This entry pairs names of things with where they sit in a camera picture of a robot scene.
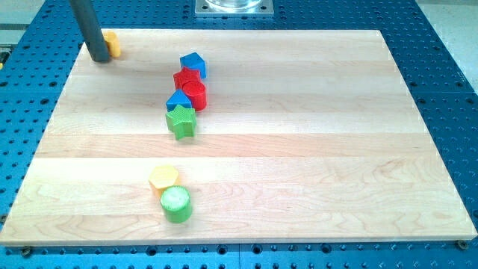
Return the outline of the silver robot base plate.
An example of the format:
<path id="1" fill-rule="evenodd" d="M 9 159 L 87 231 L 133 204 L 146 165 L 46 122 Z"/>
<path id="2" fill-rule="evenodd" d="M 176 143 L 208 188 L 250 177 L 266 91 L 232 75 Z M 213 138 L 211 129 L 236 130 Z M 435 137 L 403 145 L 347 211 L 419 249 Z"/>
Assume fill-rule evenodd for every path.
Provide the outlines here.
<path id="1" fill-rule="evenodd" d="M 194 10 L 200 16 L 274 14 L 273 0 L 196 0 Z"/>

